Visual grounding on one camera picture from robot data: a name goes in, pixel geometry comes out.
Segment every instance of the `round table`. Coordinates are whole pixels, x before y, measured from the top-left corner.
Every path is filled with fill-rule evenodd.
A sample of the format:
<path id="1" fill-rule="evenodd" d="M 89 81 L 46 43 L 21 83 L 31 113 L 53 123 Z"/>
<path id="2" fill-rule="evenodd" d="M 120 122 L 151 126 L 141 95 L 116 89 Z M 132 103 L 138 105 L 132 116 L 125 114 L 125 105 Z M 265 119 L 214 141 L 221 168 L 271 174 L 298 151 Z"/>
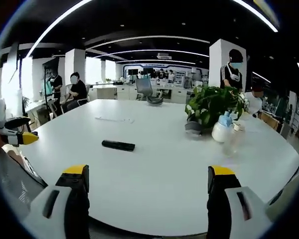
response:
<path id="1" fill-rule="evenodd" d="M 95 100 L 37 129 L 22 146 L 34 170 L 55 184 L 75 164 L 90 167 L 90 216 L 135 233 L 184 236 L 208 228 L 208 166 L 231 168 L 242 186 L 264 202 L 288 182 L 299 155 L 263 121 L 243 116 L 244 145 L 234 159 L 211 136 L 184 129 L 185 105 Z M 136 145 L 134 152 L 105 148 L 104 140 Z"/>

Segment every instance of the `ceiling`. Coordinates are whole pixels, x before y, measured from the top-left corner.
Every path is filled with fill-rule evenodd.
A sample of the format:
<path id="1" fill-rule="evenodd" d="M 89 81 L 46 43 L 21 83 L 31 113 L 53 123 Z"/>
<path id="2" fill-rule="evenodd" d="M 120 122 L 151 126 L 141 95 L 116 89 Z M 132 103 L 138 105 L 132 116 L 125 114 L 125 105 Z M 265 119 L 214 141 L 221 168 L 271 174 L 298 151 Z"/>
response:
<path id="1" fill-rule="evenodd" d="M 245 1 L 255 6 L 252 1 Z M 78 2 L 31 1 L 32 4 L 11 30 L 4 47 L 15 41 L 35 42 L 58 16 Z M 250 56 L 249 71 L 266 77 L 272 82 L 273 89 L 279 93 L 290 89 L 299 94 L 299 1 L 267 2 L 270 2 L 280 21 L 278 33 L 232 0 L 187 0 L 179 3 L 171 0 L 93 0 L 67 16 L 42 40 L 63 43 L 64 47 L 35 49 L 33 54 L 43 57 L 64 54 L 73 47 L 85 49 L 127 37 L 170 35 L 210 43 L 178 38 L 144 38 L 111 43 L 93 50 L 113 53 L 169 49 L 209 55 L 209 46 L 222 38 L 246 48 Z M 100 55 L 94 52 L 87 54 L 93 57 Z M 156 51 L 117 54 L 127 60 L 157 59 L 156 55 Z M 173 60 L 209 68 L 208 57 L 175 52 L 169 55 Z M 119 61 L 111 56 L 102 58 Z"/>

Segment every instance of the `white bottle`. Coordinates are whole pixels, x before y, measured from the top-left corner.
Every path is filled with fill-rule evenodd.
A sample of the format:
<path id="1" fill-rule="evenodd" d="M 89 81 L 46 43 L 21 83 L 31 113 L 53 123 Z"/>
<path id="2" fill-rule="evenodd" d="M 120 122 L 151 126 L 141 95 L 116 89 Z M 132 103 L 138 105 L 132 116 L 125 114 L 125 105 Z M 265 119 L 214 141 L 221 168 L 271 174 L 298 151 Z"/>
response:
<path id="1" fill-rule="evenodd" d="M 245 128 L 238 123 L 234 123 L 234 128 L 223 145 L 223 152 L 226 156 L 233 157 L 238 152 L 244 135 Z"/>

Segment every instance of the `chair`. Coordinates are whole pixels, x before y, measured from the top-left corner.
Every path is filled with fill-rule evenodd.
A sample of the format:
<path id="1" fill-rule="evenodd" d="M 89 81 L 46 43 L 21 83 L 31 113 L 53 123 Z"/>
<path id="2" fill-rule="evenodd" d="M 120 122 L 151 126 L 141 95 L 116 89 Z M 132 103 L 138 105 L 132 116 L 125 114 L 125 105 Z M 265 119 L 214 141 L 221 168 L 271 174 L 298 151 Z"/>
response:
<path id="1" fill-rule="evenodd" d="M 91 85 L 86 85 L 86 98 L 80 99 L 80 100 L 77 101 L 78 104 L 79 104 L 79 106 L 84 105 L 85 101 L 89 102 L 89 91 L 90 91 L 90 88 L 91 88 Z"/>
<path id="2" fill-rule="evenodd" d="M 163 103 L 162 92 L 159 93 L 158 97 L 152 96 L 153 89 L 151 87 L 149 78 L 136 79 L 135 82 L 136 82 L 136 89 L 138 91 L 138 96 L 136 97 L 137 100 L 140 95 L 139 100 L 146 98 L 146 101 L 152 106 L 158 106 Z"/>

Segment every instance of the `black remote control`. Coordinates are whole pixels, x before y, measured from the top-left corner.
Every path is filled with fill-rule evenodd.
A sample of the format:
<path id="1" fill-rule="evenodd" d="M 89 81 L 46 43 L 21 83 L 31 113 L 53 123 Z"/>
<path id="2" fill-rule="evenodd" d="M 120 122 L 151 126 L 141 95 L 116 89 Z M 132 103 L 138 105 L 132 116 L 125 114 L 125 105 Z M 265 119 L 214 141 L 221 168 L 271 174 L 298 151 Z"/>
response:
<path id="1" fill-rule="evenodd" d="M 109 140 L 103 140 L 102 146 L 107 148 L 114 148 L 118 150 L 130 151 L 130 152 L 132 152 L 135 148 L 135 144 L 132 143 L 123 143 L 123 142 L 109 141 Z"/>

